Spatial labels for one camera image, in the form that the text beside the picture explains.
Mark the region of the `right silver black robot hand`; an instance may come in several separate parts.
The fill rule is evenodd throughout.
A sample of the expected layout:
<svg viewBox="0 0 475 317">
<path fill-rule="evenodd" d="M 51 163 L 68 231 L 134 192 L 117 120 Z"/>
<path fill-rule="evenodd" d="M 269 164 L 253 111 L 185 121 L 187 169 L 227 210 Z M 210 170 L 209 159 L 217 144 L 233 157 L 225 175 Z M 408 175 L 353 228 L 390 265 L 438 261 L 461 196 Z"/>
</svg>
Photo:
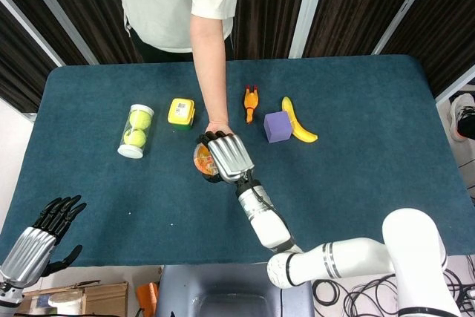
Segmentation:
<svg viewBox="0 0 475 317">
<path fill-rule="evenodd" d="M 202 173 L 203 178 L 211 183 L 236 183 L 255 168 L 242 140 L 236 134 L 225 135 L 222 131 L 209 131 L 201 134 L 197 143 L 204 144 L 209 150 L 217 168 L 216 174 Z"/>
</svg>

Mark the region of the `person's bare hand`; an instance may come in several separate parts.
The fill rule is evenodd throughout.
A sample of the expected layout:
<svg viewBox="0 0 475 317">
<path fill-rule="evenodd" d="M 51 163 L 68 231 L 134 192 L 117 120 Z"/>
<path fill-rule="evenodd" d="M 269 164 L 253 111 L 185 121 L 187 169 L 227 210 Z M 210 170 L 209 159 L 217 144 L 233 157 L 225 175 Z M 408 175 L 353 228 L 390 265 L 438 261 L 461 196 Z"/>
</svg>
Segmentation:
<svg viewBox="0 0 475 317">
<path fill-rule="evenodd" d="M 219 122 L 219 121 L 210 121 L 206 127 L 205 132 L 209 132 L 209 131 L 213 133 L 222 131 L 225 135 L 234 134 L 234 132 L 231 130 L 227 122 Z"/>
</svg>

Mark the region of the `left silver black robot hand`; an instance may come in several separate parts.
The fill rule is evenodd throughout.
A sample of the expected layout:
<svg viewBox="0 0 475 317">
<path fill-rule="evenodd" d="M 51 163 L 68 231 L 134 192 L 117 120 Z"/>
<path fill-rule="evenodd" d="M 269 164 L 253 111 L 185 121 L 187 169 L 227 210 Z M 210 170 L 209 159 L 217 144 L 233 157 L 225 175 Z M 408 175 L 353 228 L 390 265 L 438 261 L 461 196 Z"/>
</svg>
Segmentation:
<svg viewBox="0 0 475 317">
<path fill-rule="evenodd" d="M 87 206 L 80 195 L 58 197 L 49 202 L 35 222 L 20 234 L 1 265 L 4 284 L 22 289 L 35 284 L 41 277 L 68 268 L 82 252 L 82 245 L 60 261 L 51 258 L 76 216 Z"/>
</svg>

